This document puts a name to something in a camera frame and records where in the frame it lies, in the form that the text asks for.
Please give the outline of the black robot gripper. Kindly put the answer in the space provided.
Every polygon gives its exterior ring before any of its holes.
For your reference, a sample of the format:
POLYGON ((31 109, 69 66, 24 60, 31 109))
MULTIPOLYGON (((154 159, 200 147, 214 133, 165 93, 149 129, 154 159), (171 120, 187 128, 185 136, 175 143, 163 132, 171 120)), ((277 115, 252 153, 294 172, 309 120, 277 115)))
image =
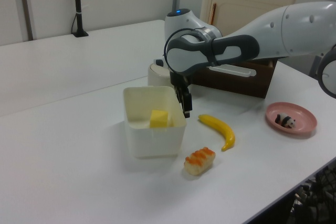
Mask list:
POLYGON ((183 113, 185 118, 190 117, 192 108, 192 95, 188 87, 192 84, 191 76, 183 76, 170 71, 170 81, 174 87, 179 103, 183 104, 183 113))

